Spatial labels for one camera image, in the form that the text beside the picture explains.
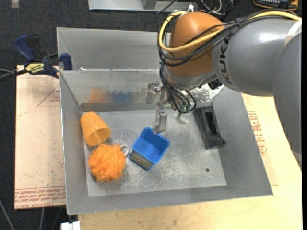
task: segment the orange plastic cup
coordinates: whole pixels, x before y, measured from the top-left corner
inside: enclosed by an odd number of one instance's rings
[[[99,145],[111,135],[111,129],[95,112],[83,114],[80,122],[85,142],[89,146]]]

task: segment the orange bath sponge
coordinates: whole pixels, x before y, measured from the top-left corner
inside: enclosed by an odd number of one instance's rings
[[[97,181],[118,180],[123,176],[126,157],[119,144],[101,144],[89,156],[88,165]]]

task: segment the metal plate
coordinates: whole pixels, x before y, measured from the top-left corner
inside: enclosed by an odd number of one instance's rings
[[[182,124],[173,110],[167,113],[163,136],[170,141],[170,146],[161,161],[146,171],[127,159],[123,177],[109,183],[97,182],[86,164],[89,196],[226,185],[218,150],[206,150],[194,116],[191,115],[188,124]],[[130,148],[142,130],[154,126],[155,121],[155,110],[101,112],[99,115],[112,130],[106,143],[126,144]],[[84,146],[85,163],[93,149]]]

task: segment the blue clamp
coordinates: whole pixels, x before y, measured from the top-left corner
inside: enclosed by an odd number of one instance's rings
[[[71,62],[71,56],[67,53],[63,53],[60,55],[59,57],[61,59],[61,61],[64,64],[64,70],[72,70],[72,62]]]
[[[24,34],[24,35],[18,37],[14,42],[14,46],[17,49],[19,54],[26,57],[28,62],[35,60],[35,56],[32,53],[32,51],[29,48],[28,43],[27,43],[27,35]]]

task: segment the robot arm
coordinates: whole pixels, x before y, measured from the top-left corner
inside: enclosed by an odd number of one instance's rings
[[[166,47],[165,28],[173,19]],[[171,14],[158,38],[167,100],[174,110],[189,112],[196,105],[189,91],[215,79],[235,91],[274,96],[291,148],[301,153],[301,24],[286,10],[265,10],[231,23],[203,12]]]

